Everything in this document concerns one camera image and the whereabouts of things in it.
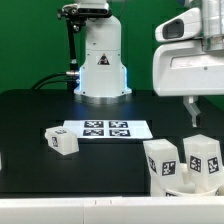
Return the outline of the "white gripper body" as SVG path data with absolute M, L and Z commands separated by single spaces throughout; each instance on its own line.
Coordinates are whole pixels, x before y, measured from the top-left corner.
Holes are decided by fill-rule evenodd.
M 161 45 L 153 57 L 159 96 L 224 94 L 224 50 L 204 52 L 199 40 Z

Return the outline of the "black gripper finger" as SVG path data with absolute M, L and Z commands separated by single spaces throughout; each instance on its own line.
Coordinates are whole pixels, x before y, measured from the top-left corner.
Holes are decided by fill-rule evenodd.
M 198 97 L 197 96 L 184 96 L 183 104 L 189 114 L 191 115 L 192 127 L 197 128 L 200 122 L 201 111 L 197 105 Z

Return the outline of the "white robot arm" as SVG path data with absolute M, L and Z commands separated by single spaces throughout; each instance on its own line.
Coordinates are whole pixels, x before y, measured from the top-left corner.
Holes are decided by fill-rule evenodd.
M 198 124 L 200 95 L 224 95 L 224 0 L 179 0 L 187 11 L 155 30 L 161 43 L 153 56 L 153 88 L 159 96 L 181 96 Z M 131 93 L 121 63 L 121 26 L 106 19 L 106 0 L 79 0 L 87 16 L 86 57 L 80 68 L 77 97 L 112 103 Z

